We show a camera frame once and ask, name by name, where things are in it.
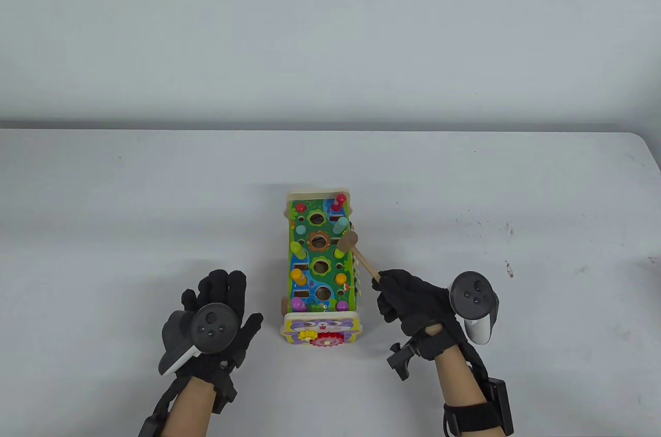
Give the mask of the person's right hand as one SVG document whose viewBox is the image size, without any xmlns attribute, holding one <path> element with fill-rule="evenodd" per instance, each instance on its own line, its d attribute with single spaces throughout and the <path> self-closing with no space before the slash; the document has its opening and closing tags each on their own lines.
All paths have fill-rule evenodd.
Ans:
<svg viewBox="0 0 661 437">
<path fill-rule="evenodd" d="M 379 275 L 380 279 L 371 281 L 371 288 L 379 293 L 378 310 L 387 323 L 401 322 L 401 330 L 413 341 L 418 356 L 432 361 L 448 348 L 467 343 L 448 289 L 406 270 L 383 270 Z"/>
</svg>

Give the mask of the person's left hand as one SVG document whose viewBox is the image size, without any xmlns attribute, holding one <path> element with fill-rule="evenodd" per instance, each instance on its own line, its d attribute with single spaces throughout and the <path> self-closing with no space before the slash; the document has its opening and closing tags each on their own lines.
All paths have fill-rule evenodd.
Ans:
<svg viewBox="0 0 661 437">
<path fill-rule="evenodd" d="M 239 330 L 229 347 L 215 354 L 191 357 L 178 371 L 177 377 L 193 377 L 219 388 L 229 379 L 229 374 L 244 361 L 250 342 L 262 326 L 263 315 L 245 315 L 246 276 L 241 270 L 228 273 L 213 270 L 198 284 L 198 293 L 188 289 L 182 293 L 184 311 L 197 312 L 208 303 L 224 303 L 238 317 Z"/>
</svg>

